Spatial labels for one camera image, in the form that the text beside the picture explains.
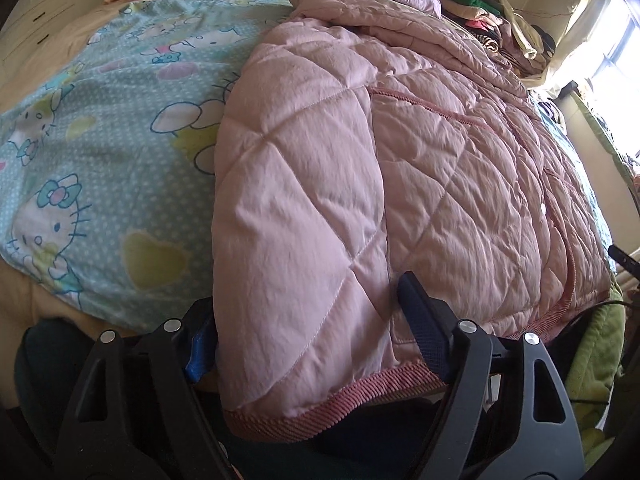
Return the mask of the pink quilted jacket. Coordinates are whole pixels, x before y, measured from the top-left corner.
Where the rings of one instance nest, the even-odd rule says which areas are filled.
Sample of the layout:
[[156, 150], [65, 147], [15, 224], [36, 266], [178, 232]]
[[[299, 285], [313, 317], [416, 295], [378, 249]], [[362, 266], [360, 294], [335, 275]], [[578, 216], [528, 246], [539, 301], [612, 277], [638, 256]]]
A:
[[396, 299], [412, 272], [486, 332], [551, 339], [611, 271], [577, 169], [510, 70], [390, 0], [290, 0], [215, 148], [222, 412], [314, 437], [444, 383]]

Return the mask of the pile of mixed clothes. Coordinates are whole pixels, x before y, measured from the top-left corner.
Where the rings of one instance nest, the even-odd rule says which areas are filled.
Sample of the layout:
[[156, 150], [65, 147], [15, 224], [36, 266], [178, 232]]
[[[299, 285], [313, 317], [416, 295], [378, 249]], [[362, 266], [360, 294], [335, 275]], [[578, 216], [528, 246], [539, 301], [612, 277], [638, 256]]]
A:
[[501, 55], [521, 78], [541, 75], [555, 55], [553, 37], [508, 0], [440, 0], [440, 5], [447, 18]]

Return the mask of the green window sill cover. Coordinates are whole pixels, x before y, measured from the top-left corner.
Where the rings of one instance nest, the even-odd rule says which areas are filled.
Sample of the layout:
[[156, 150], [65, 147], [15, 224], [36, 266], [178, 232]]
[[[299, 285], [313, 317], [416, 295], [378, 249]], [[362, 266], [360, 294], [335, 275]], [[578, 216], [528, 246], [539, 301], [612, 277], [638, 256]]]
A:
[[570, 98], [577, 105], [590, 129], [600, 142], [602, 148], [611, 156], [614, 166], [622, 177], [631, 197], [639, 200], [639, 162], [624, 153], [615, 143], [612, 133], [608, 130], [604, 120], [592, 110], [582, 97], [576, 92], [570, 92]]

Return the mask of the cream window curtain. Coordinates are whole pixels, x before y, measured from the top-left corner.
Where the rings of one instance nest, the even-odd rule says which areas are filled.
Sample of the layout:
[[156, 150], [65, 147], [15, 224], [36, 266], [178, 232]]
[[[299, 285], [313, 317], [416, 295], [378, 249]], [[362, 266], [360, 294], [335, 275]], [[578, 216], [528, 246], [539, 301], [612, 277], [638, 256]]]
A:
[[625, 0], [580, 0], [540, 76], [541, 85], [556, 91], [571, 80], [591, 78], [634, 26]]

